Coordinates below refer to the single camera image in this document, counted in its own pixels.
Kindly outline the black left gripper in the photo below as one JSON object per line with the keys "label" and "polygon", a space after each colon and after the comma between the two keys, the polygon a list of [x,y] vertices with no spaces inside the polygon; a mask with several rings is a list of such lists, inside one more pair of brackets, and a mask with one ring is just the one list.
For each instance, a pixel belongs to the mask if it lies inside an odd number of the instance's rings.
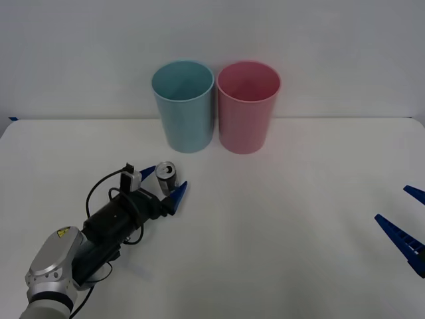
{"label": "black left gripper", "polygon": [[[141,170],[141,181],[147,179],[155,171],[155,168],[156,166],[153,165]],[[134,211],[133,206],[130,205],[130,208],[135,213],[135,221],[137,223],[145,223],[148,219],[155,220],[165,215],[176,214],[187,186],[187,181],[183,182],[162,201],[154,194],[142,188],[129,193],[128,197],[137,208],[137,211]]]}

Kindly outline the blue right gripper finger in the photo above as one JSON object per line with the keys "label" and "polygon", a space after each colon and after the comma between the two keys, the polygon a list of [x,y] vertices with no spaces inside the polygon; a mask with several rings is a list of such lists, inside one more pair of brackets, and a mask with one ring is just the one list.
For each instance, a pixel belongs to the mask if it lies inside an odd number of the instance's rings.
{"label": "blue right gripper finger", "polygon": [[406,185],[403,190],[413,196],[413,198],[415,198],[418,201],[424,201],[425,200],[425,191],[422,191],[420,189],[417,189],[415,187],[412,187],[410,185]]}
{"label": "blue right gripper finger", "polygon": [[375,216],[375,221],[403,254],[415,273],[424,278],[424,244],[380,214]]}

